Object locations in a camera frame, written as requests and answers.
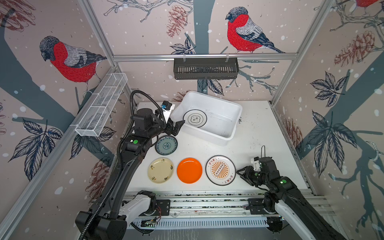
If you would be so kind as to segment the green blue floral plate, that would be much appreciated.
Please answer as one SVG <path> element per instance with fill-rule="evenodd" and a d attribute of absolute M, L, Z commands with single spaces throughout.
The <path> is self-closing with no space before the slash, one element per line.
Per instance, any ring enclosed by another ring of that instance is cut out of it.
<path fill-rule="evenodd" d="M 159 138 L 155 144 L 155 150 L 162 156 L 167 156 L 176 151 L 178 141 L 173 136 L 163 136 Z"/>

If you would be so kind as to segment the white plate orange sunburst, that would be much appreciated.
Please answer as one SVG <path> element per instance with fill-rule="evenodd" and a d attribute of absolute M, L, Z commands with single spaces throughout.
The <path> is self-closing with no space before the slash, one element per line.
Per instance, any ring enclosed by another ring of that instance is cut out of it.
<path fill-rule="evenodd" d="M 208 179 L 217 186 L 228 186 L 236 178 L 235 164 L 222 155 L 211 157 L 205 167 Z"/>

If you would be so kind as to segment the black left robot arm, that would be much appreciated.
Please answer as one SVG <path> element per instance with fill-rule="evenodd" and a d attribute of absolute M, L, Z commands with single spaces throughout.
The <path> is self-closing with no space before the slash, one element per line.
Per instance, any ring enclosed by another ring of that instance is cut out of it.
<path fill-rule="evenodd" d="M 140 191 L 128 202 L 129 212 L 120 215 L 126 190 L 139 165 L 153 146 L 153 138 L 161 134 L 177 136 L 185 121 L 173 122 L 170 114 L 175 106 L 156 103 L 148 94 L 135 90 L 130 95 L 131 118 L 118 143 L 116 165 L 102 193 L 88 211 L 81 211 L 76 226 L 81 240 L 121 240 L 127 226 L 143 213 L 156 211 L 156 194 Z"/>

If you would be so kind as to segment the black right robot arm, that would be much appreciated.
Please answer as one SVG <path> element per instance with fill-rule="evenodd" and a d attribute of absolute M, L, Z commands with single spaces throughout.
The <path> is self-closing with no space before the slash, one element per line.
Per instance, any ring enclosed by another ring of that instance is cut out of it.
<path fill-rule="evenodd" d="M 344 240 L 304 198 L 302 192 L 288 177 L 283 177 L 271 157 L 255 157 L 251 166 L 236 173 L 249 185 L 265 185 L 263 206 L 267 213 L 277 213 L 303 240 Z"/>

